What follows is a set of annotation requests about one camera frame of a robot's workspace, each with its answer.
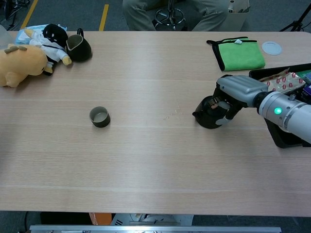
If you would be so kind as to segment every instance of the white cloth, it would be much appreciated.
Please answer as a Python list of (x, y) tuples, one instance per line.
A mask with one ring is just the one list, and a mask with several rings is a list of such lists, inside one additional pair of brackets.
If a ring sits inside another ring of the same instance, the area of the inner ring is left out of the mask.
[(51, 42), (48, 38), (45, 38), (42, 33), (38, 33), (36, 31), (34, 31), (31, 35), (29, 44), (41, 48), (49, 58), (56, 62), (59, 62), (64, 57), (68, 56), (63, 47), (55, 42)]

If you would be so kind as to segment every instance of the chair base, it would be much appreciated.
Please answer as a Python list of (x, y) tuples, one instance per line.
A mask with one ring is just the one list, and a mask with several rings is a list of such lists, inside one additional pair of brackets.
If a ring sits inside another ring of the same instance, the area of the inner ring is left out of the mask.
[(178, 24), (181, 24), (182, 22), (185, 24), (182, 31), (187, 31), (187, 26), (186, 26), (187, 22), (184, 17), (184, 13), (181, 10), (177, 8), (174, 8), (170, 11), (160, 9), (155, 14), (154, 26), (155, 26), (155, 29), (159, 25), (169, 26), (169, 27), (172, 27), (173, 31), (176, 31), (176, 26)]

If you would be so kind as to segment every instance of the gray pants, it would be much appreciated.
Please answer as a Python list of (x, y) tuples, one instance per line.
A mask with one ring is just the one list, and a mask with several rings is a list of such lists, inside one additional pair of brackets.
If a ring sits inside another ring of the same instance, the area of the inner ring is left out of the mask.
[[(217, 31), (228, 14), (229, 0), (188, 0), (202, 20), (193, 31)], [(131, 31), (155, 31), (146, 9), (159, 0), (123, 0), (123, 12)]]

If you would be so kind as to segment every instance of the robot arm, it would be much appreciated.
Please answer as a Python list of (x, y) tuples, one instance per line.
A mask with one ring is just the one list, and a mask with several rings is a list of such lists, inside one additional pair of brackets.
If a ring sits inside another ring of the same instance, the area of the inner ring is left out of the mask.
[(229, 122), (243, 107), (256, 107), (265, 119), (311, 143), (311, 105), (296, 100), (295, 96), (268, 92), (266, 84), (248, 76), (219, 78), (208, 103), (213, 110), (227, 109), (225, 115), (215, 122), (216, 125)]

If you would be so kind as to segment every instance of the green led light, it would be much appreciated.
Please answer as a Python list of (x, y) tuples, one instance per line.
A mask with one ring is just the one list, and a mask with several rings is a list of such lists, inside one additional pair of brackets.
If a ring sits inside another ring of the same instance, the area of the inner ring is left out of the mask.
[(277, 115), (279, 115), (279, 114), (282, 113), (282, 109), (281, 109), (281, 108), (275, 108), (275, 109), (274, 109), (274, 113), (277, 114)]

